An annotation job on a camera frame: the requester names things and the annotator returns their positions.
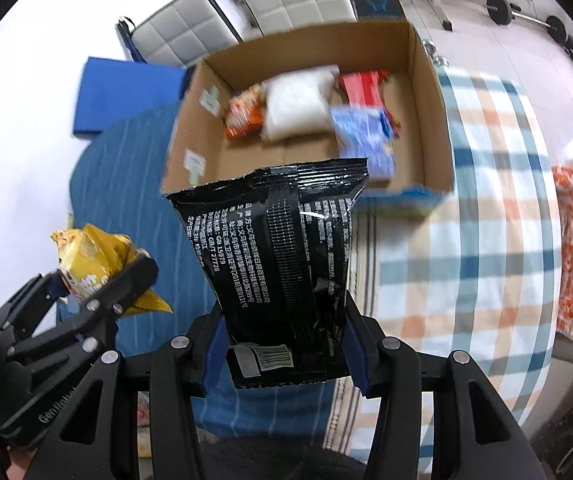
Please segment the yellow panda snack bag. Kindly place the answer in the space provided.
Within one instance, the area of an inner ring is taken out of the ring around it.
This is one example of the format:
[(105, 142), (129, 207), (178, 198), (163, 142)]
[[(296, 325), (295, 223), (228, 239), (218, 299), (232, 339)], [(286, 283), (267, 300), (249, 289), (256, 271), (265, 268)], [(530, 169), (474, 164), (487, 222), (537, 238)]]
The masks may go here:
[(125, 234), (111, 234), (87, 223), (81, 229), (54, 231), (63, 280), (77, 300), (90, 298), (139, 256), (149, 252), (137, 248)]

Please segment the black snack bag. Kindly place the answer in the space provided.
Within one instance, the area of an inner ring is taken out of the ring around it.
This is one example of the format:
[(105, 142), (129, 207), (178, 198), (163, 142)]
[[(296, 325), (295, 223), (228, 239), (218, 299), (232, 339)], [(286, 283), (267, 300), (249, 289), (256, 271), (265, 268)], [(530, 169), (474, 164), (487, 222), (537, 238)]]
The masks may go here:
[(254, 170), (169, 193), (224, 315), (239, 389), (329, 382), (342, 348), (353, 208), (366, 159)]

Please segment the orange panda snack bag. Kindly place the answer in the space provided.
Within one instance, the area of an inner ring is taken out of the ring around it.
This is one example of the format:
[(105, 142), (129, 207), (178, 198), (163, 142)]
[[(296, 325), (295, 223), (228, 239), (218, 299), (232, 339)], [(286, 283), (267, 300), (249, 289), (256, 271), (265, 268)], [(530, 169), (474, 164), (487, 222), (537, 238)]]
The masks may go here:
[(241, 139), (259, 133), (264, 125), (266, 90), (262, 84), (242, 91), (228, 104), (224, 134), (228, 139)]

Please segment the blue tissue pack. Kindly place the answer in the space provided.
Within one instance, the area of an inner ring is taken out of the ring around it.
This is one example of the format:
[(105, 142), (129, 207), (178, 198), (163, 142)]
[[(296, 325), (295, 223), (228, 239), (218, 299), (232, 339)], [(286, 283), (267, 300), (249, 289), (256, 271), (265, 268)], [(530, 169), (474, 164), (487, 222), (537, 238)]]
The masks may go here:
[(337, 105), (330, 107), (339, 154), (365, 158), (371, 180), (395, 176), (394, 130), (382, 107)]

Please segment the white soft pouch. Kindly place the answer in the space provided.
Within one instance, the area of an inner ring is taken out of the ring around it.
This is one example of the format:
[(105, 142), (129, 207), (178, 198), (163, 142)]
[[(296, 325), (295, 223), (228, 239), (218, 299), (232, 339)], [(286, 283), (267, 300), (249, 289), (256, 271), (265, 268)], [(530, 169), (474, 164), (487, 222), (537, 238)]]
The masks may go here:
[(267, 80), (262, 140), (276, 143), (294, 136), (331, 132), (329, 99), (339, 75), (339, 66), (326, 65)]

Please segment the checkered plaid cushion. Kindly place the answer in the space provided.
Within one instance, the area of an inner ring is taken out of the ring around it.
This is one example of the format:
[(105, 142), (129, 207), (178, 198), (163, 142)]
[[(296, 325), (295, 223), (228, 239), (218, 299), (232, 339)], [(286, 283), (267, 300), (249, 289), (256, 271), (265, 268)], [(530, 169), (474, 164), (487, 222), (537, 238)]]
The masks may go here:
[(454, 67), (439, 81), (453, 192), (422, 220), (358, 218), (349, 291), (416, 350), (469, 352), (525, 422), (549, 372), (561, 281), (546, 143), (517, 82)]

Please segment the open cardboard box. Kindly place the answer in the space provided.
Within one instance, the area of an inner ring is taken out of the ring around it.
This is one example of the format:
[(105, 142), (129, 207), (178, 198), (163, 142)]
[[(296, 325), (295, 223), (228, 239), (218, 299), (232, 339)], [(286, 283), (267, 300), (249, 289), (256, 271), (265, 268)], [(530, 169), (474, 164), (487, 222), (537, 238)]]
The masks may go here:
[(424, 217), (455, 186), (445, 100), (416, 29), (404, 20), (315, 25), (216, 52), (196, 64), (168, 145), (164, 193), (262, 167), (344, 154), (331, 112), (351, 110), (344, 76), (383, 75), (375, 113), (394, 133), (379, 147), (389, 174), (370, 172), (360, 204)]

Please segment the blue foam mat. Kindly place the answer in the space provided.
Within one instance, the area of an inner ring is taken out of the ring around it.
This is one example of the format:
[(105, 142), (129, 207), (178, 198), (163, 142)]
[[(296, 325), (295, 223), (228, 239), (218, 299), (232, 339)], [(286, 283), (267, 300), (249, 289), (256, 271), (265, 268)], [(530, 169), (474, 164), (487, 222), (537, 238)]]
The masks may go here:
[(179, 102), (187, 68), (88, 58), (78, 88), (74, 136), (94, 136), (116, 122)]

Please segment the left white quilted chair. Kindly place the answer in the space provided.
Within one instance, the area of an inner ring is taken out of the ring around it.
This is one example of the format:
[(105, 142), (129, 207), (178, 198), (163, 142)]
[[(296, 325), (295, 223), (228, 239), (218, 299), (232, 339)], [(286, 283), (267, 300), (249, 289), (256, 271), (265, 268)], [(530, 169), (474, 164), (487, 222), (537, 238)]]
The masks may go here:
[(172, 0), (137, 25), (130, 40), (144, 62), (182, 68), (243, 41), (216, 0)]

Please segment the red snack packet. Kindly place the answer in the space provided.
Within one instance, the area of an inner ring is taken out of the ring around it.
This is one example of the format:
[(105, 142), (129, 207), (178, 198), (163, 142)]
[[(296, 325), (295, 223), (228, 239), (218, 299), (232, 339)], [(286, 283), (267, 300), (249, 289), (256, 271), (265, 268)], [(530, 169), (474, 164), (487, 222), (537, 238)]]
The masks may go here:
[(339, 84), (346, 93), (349, 104), (365, 107), (379, 107), (387, 113), (394, 136), (401, 134), (401, 124), (385, 104), (383, 86), (389, 79), (387, 70), (350, 73), (339, 76)]

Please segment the floor barbell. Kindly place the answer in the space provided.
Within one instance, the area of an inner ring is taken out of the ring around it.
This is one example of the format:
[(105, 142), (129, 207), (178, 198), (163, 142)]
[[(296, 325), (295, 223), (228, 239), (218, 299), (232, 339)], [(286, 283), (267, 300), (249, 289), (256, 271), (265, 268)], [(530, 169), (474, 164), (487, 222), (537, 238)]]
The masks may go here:
[(567, 29), (563, 21), (554, 15), (549, 15), (545, 20), (519, 12), (508, 0), (486, 0), (485, 9), (489, 18), (498, 26), (509, 26), (515, 20), (531, 22), (547, 29), (548, 35), (557, 44), (567, 42)]

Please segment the black blue bench pad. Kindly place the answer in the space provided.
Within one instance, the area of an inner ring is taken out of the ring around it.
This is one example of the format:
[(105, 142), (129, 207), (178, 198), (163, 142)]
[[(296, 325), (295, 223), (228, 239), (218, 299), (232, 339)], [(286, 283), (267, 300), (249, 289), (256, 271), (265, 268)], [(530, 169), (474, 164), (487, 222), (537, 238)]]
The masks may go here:
[(405, 18), (399, 0), (353, 0), (358, 18)]

